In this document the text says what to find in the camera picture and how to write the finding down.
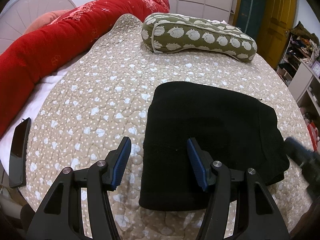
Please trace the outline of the black pants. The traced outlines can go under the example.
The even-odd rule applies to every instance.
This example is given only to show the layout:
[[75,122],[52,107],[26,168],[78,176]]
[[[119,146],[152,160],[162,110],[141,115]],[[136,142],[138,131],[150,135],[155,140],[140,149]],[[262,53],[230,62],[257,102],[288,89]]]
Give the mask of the black pants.
[[156,211],[205,209],[187,141],[228,168],[255,169],[265,185],[284,179],[290,162],[274,109],[251,96],[190,82],[159,85],[148,109],[139,204]]

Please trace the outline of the black smartphone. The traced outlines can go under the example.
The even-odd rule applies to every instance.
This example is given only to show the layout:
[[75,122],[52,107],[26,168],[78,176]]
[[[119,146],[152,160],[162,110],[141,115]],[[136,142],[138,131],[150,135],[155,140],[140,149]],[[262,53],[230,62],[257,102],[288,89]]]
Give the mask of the black smartphone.
[[13,189],[26,185],[25,161],[30,127],[31,118],[26,118],[14,131],[9,159],[9,186]]

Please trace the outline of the white cluttered shelf unit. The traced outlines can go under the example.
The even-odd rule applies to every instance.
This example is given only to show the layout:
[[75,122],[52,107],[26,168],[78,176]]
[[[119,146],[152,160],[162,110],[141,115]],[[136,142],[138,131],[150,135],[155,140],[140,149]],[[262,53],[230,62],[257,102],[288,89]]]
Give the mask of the white cluttered shelf unit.
[[289,32],[276,73],[296,101],[311,136],[319,140],[319,38],[301,22]]

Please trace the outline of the white bed sheet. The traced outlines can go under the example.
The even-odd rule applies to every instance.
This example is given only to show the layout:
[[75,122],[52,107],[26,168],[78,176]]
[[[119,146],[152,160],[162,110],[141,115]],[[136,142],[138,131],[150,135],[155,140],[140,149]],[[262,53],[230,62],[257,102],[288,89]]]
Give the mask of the white bed sheet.
[[77,56],[60,67],[57,71],[41,79],[33,89],[23,108],[17,114],[16,118],[11,122],[3,137],[1,137],[1,163],[7,172],[9,170],[10,150],[16,126],[23,119],[31,118],[33,121],[36,118],[50,91],[71,69],[72,65],[76,63],[76,61],[78,61],[82,56],[83,54]]

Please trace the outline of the beige dotted quilt bedspread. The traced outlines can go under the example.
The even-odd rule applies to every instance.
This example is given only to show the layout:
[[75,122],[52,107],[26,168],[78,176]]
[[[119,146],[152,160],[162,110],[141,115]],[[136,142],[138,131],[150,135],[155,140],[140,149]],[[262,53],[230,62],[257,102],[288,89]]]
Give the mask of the beige dotted quilt bedspread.
[[274,108],[283,137],[311,148],[310,135],[291,93],[262,57],[245,64],[196,50],[157,55],[144,46],[141,31],[139,19],[121,16],[55,85],[30,129],[20,192],[37,210],[64,167],[87,168],[128,136],[129,162],[109,194],[121,238],[194,239],[203,211],[151,211],[138,204],[147,112],[158,85],[187,81],[247,94]]

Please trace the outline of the yellow wooden door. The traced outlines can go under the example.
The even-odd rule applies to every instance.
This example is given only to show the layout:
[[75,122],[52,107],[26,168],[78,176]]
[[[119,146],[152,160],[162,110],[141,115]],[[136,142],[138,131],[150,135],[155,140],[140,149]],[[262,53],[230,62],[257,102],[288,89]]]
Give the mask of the yellow wooden door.
[[257,36],[258,54],[276,69],[287,45],[297,0],[266,0]]

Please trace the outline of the red long bolster pillow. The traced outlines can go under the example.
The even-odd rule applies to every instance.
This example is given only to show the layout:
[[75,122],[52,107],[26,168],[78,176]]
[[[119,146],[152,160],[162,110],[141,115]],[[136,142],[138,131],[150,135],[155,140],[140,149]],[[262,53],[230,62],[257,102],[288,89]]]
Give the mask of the red long bolster pillow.
[[94,0],[22,35],[1,54],[1,133],[42,78],[91,48],[120,16],[132,14],[144,21],[169,10],[169,0]]

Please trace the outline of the green hedgehog print pillow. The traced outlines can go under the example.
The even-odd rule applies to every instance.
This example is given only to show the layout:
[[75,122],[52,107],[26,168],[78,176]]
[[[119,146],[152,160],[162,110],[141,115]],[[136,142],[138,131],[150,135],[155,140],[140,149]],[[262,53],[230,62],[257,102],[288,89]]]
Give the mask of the green hedgehog print pillow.
[[151,14],[143,22],[141,36],[146,48],[156,54],[197,49],[250,63],[257,53],[255,40],[239,28],[218,20],[181,14]]

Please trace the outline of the pink pillow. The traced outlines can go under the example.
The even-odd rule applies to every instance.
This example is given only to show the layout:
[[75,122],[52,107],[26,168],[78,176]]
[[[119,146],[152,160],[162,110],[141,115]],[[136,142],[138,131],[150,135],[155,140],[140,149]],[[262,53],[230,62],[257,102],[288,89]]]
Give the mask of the pink pillow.
[[58,17],[60,17],[61,15],[69,12],[70,9],[68,10],[56,10],[56,11],[51,11],[51,12],[46,12],[45,14],[39,16],[37,19],[35,19],[30,25],[29,27],[24,31],[24,35],[27,33],[30,33],[32,31],[35,31],[37,29],[40,29],[48,24],[50,24],[51,22],[53,22],[53,20],[57,19]]

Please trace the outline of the round white headboard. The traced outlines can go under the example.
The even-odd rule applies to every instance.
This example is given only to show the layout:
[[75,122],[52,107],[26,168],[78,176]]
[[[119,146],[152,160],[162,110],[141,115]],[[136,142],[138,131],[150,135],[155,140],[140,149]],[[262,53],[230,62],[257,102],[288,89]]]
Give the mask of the round white headboard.
[[16,0],[1,14],[1,53],[39,16],[56,10],[74,9],[72,0]]

